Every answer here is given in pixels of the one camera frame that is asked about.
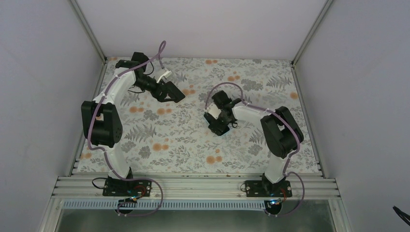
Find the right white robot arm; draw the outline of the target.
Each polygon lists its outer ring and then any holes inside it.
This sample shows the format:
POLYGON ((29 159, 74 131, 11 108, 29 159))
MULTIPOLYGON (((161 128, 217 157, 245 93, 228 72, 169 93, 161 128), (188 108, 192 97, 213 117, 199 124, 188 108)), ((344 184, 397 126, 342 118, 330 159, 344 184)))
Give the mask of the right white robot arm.
POLYGON ((204 118, 208 128, 217 136, 227 133, 237 121, 242 120, 262 129, 266 145, 271 152, 268 167, 262 175, 262 191, 268 197, 280 191, 286 179, 286 169, 291 156, 295 154, 304 140, 298 124, 287 107, 274 111, 251 105, 242 99, 232 100, 224 91, 205 103, 204 118))

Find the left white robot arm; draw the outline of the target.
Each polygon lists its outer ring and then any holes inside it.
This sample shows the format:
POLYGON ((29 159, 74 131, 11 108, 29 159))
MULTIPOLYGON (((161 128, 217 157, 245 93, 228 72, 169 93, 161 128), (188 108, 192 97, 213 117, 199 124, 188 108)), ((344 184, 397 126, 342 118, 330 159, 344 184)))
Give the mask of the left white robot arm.
POLYGON ((123 124, 117 111, 124 95, 132 87, 142 93, 149 92, 159 102, 178 103, 185 94, 166 78, 170 71, 163 68, 158 78, 145 73, 146 67, 153 60, 144 53, 134 52, 130 60, 120 60, 108 85, 91 101, 81 105, 84 136, 90 150, 100 150, 109 167, 108 180, 118 179, 115 189, 123 196, 134 191, 134 178, 130 165, 119 144, 123 124))

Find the phone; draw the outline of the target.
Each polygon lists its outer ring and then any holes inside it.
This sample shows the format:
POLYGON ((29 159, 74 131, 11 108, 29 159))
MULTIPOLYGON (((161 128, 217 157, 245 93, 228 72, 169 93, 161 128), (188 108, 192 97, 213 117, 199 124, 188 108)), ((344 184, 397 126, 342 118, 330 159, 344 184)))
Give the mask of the phone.
POLYGON ((166 82, 164 84, 166 98, 164 102, 175 102, 179 103, 183 99, 185 99, 186 95, 172 82, 166 82))

